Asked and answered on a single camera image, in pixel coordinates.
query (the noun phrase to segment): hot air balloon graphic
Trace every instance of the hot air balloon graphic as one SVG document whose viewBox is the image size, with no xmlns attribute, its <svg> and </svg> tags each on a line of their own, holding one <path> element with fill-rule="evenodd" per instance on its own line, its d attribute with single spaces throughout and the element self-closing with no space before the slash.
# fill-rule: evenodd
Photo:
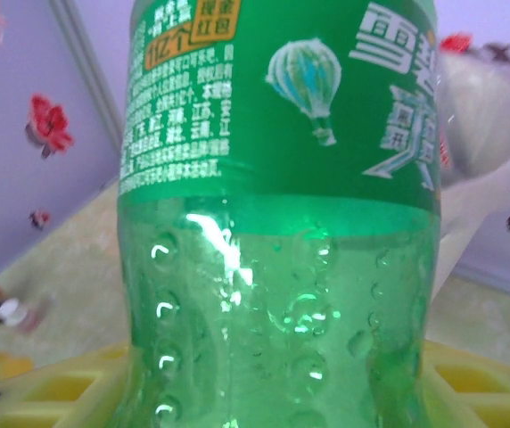
<svg viewBox="0 0 510 428">
<path fill-rule="evenodd" d="M 319 39 L 289 42 L 275 52 L 266 81 L 307 115 L 321 145 L 336 144 L 330 105 L 341 83 L 342 67 Z"/>
</svg>

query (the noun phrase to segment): sprite bottle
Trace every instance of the sprite bottle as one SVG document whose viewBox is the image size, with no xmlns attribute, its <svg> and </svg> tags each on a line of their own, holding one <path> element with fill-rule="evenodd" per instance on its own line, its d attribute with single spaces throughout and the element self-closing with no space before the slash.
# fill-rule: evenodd
<svg viewBox="0 0 510 428">
<path fill-rule="evenodd" d="M 430 426 L 435 19 L 421 0 L 143 0 L 115 428 Z"/>
</svg>

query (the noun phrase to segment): bottle label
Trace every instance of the bottle label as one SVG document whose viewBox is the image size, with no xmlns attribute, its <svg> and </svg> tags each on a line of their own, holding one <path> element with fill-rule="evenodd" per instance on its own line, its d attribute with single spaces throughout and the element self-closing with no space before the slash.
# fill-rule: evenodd
<svg viewBox="0 0 510 428">
<path fill-rule="evenodd" d="M 156 1 L 119 203 L 305 194 L 439 213 L 436 37 L 414 0 Z"/>
</svg>

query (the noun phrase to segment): green liquid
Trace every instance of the green liquid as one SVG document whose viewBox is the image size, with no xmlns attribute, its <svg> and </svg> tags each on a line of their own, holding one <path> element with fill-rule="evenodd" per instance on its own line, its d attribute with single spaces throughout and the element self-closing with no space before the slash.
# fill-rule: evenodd
<svg viewBox="0 0 510 428">
<path fill-rule="evenodd" d="M 116 428 L 430 426 L 419 375 L 439 219 L 237 196 L 119 211 L 134 358 Z"/>
</svg>

